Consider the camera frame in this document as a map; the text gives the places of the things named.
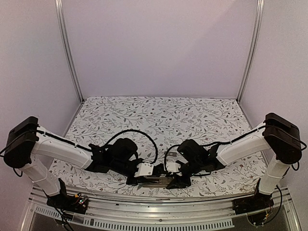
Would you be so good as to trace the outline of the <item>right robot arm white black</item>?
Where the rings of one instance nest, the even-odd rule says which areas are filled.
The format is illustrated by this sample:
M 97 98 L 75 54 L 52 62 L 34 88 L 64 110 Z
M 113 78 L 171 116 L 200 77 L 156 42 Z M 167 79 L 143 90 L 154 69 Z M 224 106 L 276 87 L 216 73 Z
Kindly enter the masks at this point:
M 272 150 L 275 156 L 258 180 L 256 194 L 249 198 L 249 206 L 259 210 L 267 203 L 267 195 L 273 193 L 289 167 L 299 162 L 306 148 L 296 125 L 275 113 L 269 113 L 256 128 L 232 141 L 200 145 L 189 139 L 177 145 L 177 152 L 186 159 L 186 163 L 166 163 L 167 172 L 174 174 L 166 188 L 189 187 L 191 177 L 200 171 L 211 173 L 254 153 Z

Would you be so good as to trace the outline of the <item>white remote control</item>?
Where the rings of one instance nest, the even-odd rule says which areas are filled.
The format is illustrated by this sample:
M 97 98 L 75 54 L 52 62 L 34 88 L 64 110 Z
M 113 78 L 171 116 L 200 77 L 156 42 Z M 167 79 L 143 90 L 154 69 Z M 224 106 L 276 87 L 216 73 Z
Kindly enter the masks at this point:
M 145 188 L 165 188 L 172 182 L 172 177 L 139 177 L 137 183 Z

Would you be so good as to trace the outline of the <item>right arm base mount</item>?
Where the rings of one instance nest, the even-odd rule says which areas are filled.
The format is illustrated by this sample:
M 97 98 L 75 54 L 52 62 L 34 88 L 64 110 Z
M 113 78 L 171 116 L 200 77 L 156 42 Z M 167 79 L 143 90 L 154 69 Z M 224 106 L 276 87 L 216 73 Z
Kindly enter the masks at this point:
M 256 184 L 254 194 L 249 197 L 238 198 L 232 201 L 232 209 L 235 214 L 249 213 L 265 208 L 269 208 L 274 205 L 272 194 L 262 194 L 259 191 L 260 180 Z

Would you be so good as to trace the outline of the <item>remote battery cover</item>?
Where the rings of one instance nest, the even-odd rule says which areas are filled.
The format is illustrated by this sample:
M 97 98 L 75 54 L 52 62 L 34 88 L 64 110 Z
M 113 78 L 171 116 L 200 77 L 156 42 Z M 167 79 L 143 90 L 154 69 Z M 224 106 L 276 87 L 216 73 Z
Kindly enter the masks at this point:
M 169 152 L 168 155 L 169 156 L 177 156 L 177 153 L 176 152 Z

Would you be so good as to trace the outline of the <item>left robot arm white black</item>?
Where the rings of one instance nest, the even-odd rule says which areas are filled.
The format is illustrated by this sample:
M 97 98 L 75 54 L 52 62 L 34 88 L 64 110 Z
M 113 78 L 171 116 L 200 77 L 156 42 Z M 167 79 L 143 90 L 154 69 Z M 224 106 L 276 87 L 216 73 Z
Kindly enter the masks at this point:
M 153 172 L 153 166 L 143 159 L 131 160 L 137 153 L 137 145 L 130 139 L 121 138 L 114 144 L 102 147 L 84 147 L 49 132 L 33 116 L 9 132 L 3 153 L 6 165 L 25 173 L 61 209 L 70 207 L 71 197 L 65 193 L 65 184 L 47 170 L 38 155 L 66 161 L 89 172 L 106 173 L 112 170 L 130 180 Z

